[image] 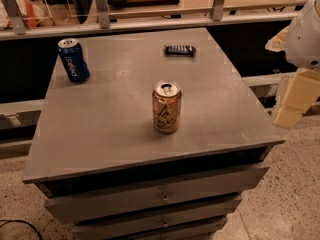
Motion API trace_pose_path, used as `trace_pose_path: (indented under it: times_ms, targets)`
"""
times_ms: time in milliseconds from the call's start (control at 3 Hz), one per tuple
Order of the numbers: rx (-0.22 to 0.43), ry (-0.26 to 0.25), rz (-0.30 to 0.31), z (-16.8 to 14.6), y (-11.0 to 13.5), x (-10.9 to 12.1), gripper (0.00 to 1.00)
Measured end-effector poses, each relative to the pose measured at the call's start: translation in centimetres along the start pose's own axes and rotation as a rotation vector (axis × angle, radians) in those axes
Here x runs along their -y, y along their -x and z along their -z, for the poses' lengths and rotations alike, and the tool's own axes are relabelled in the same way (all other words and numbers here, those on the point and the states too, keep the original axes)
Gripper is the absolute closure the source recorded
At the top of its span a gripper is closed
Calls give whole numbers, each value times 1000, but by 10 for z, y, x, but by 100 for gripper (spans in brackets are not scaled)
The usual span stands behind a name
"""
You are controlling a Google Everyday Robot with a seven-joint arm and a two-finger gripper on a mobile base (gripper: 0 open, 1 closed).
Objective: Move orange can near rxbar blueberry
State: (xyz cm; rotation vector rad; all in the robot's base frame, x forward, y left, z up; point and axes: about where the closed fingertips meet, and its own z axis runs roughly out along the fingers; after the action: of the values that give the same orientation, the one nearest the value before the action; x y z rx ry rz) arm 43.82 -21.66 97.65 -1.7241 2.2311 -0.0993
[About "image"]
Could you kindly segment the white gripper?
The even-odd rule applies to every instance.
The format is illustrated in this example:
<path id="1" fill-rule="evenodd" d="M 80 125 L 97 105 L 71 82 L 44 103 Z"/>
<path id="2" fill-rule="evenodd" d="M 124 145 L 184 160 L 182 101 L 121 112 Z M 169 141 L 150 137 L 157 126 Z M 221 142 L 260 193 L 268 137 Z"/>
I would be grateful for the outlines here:
<path id="1" fill-rule="evenodd" d="M 275 116 L 274 125 L 292 129 L 320 97 L 320 0 L 308 0 L 289 27 L 269 39 L 265 49 L 285 51 L 286 60 L 301 69 L 288 86 Z"/>

